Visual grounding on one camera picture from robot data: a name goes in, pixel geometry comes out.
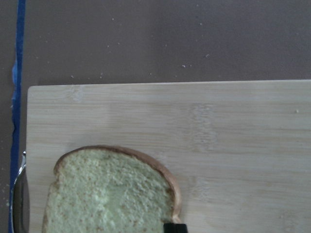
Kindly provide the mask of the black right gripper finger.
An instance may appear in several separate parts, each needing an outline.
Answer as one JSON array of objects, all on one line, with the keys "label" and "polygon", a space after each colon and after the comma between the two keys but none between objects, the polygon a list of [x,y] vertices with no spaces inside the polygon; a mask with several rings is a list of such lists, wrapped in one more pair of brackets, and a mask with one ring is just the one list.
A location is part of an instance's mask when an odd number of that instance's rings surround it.
[{"label": "black right gripper finger", "polygon": [[187,225],[180,223],[165,223],[163,225],[164,233],[187,233]]}]

